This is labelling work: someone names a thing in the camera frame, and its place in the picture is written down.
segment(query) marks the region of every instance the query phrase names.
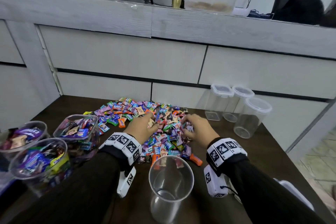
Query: hand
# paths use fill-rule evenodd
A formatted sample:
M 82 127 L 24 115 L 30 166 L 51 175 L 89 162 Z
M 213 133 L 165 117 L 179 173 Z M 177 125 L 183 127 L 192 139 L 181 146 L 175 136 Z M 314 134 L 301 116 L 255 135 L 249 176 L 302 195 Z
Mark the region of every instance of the hand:
M 200 143 L 204 148 L 207 148 L 209 143 L 219 137 L 216 131 L 213 130 L 207 119 L 204 119 L 197 114 L 188 114 L 183 117 L 181 124 L 190 121 L 194 127 L 194 132 L 183 129 L 182 137 L 189 137 Z
M 147 128 L 149 119 L 154 119 L 154 115 L 152 113 L 147 113 L 145 116 L 134 118 L 124 130 L 124 133 L 130 134 L 135 137 L 139 144 L 143 144 L 159 129 L 158 124 L 155 124 L 151 128 Z

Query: tiled floor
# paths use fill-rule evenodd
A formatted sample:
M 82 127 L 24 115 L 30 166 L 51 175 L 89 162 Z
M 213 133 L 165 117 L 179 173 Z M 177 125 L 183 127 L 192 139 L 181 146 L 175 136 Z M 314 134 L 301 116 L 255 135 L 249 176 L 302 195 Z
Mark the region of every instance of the tiled floor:
M 336 128 L 313 148 L 296 167 L 330 210 L 335 210 L 331 187 L 336 184 Z

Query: white lid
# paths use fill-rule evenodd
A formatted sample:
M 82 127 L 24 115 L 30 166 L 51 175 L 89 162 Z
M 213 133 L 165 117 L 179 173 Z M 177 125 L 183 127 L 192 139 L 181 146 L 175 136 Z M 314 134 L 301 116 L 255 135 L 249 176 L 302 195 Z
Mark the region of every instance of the white lid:
M 254 92 L 246 87 L 234 86 L 232 88 L 233 93 L 241 98 L 250 98 L 254 96 Z
M 211 92 L 215 94 L 216 96 L 227 98 L 227 97 L 233 97 L 234 93 L 231 87 L 227 85 L 218 85 L 218 84 L 212 84 L 211 85 Z
M 245 103 L 253 110 L 256 110 L 261 113 L 269 113 L 272 110 L 272 106 L 265 100 L 262 100 L 260 98 L 255 97 L 247 98 Z

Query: white drawer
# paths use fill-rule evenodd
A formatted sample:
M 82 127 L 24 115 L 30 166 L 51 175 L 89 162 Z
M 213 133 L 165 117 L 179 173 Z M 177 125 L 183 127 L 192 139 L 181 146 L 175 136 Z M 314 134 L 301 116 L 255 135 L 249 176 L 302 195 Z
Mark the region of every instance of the white drawer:
M 204 109 L 209 92 L 206 89 L 153 83 L 152 100 L 181 107 Z M 324 102 L 260 95 L 257 97 L 266 100 L 273 107 L 263 123 L 283 150 L 287 150 L 327 106 Z M 243 105 L 243 101 L 240 101 L 235 112 L 240 112 Z
M 54 67 L 197 83 L 205 45 L 40 26 Z
M 334 99 L 336 62 L 209 46 L 200 84 Z
M 24 64 L 6 23 L 3 20 L 0 20 L 0 62 Z
M 28 69 L 0 65 L 0 130 L 17 128 L 45 106 Z
M 64 95 L 117 100 L 130 97 L 135 101 L 151 98 L 150 82 L 112 79 L 70 73 L 57 73 Z

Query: person's left hand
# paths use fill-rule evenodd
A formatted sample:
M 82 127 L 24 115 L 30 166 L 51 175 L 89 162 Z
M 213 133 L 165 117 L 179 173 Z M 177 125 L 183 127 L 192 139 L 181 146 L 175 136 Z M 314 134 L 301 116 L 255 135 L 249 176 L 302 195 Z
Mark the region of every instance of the person's left hand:
M 149 119 L 155 119 L 152 113 L 145 116 L 134 118 L 124 130 L 124 133 L 135 137 L 139 144 L 143 144 L 148 138 L 159 129 L 159 125 L 155 124 L 151 128 L 147 128 Z

